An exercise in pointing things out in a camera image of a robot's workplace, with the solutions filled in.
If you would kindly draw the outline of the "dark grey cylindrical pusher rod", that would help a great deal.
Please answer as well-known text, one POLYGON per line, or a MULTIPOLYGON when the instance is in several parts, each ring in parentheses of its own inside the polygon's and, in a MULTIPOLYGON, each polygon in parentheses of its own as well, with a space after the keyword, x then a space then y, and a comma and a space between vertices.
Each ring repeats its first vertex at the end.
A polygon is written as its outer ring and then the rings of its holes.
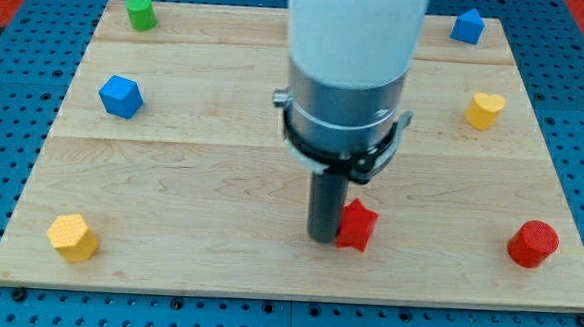
POLYGON ((313 241, 331 243, 336 238, 347 192, 348 179, 342 175, 311 175, 307 233, 313 241))

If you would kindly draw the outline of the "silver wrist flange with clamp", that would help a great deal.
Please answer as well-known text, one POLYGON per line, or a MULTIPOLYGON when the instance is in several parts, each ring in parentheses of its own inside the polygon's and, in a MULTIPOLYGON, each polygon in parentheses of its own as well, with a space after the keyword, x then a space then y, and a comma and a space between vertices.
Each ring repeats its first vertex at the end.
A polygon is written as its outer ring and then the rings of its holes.
POLYGON ((399 112, 405 75, 372 88, 333 87, 289 63, 289 86, 274 91, 283 137, 300 164, 316 175, 366 184, 396 155, 414 113, 399 112))

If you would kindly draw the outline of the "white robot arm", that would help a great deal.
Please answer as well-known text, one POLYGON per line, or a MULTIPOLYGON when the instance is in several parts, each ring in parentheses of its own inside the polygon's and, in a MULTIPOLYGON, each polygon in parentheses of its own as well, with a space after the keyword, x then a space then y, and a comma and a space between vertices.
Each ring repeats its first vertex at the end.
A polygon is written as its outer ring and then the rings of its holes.
POLYGON ((430 0, 288 0, 284 142, 311 172, 307 234, 340 232, 348 185, 369 183, 413 119, 400 100, 430 0))

